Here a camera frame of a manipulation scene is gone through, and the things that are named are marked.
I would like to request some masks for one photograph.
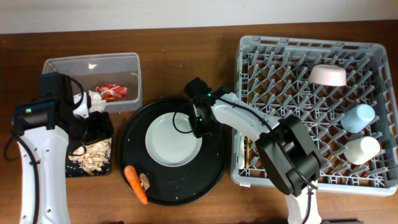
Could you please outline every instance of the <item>toy carrot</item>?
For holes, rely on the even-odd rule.
[[[139,182],[137,172],[133,166],[126,166],[124,168],[124,175],[126,176],[127,180],[130,183],[130,186],[132,190],[134,191],[135,195],[137,195],[137,198],[143,203],[147,204],[148,198],[145,195],[144,189],[141,186],[141,183]]]

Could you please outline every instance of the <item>dish rack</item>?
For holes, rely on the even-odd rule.
[[[337,65],[347,71],[346,86],[308,81],[313,66]],[[398,186],[397,105],[385,48],[380,44],[244,36],[236,53],[235,92],[244,102],[273,116],[299,117],[325,159],[319,190],[388,196]],[[357,134],[344,130],[344,112],[357,104],[376,117]],[[345,143],[372,136],[381,151],[365,164],[346,160]],[[243,186],[273,187],[255,144],[233,130],[231,178]],[[249,153],[248,169],[238,162]]]

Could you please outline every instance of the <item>red wrapper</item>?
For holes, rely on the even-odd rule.
[[[105,84],[101,87],[97,86],[95,91],[101,95],[103,100],[115,100],[124,98],[127,95],[128,88],[117,84]]]

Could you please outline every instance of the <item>white wall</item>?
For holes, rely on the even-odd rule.
[[[1,0],[0,33],[398,19],[398,0]]]

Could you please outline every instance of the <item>wooden table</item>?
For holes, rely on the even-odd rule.
[[[137,52],[147,104],[161,97],[183,96],[183,87],[195,77],[212,88],[225,85],[233,89],[235,52],[243,35],[380,43],[387,49],[393,82],[398,86],[398,21],[0,35],[0,145],[3,148],[9,139],[15,106],[38,95],[37,78],[48,58]],[[132,115],[111,115],[117,136]],[[9,153],[17,154],[16,144]],[[0,157],[0,223],[19,220],[21,176],[19,161],[9,163]],[[208,195],[180,207],[141,205],[115,162],[108,176],[67,179],[67,198],[72,223],[273,223],[270,221],[287,218],[282,193],[239,187],[231,181],[229,170]],[[396,223],[398,194],[368,197],[319,192],[318,209],[324,220]]]

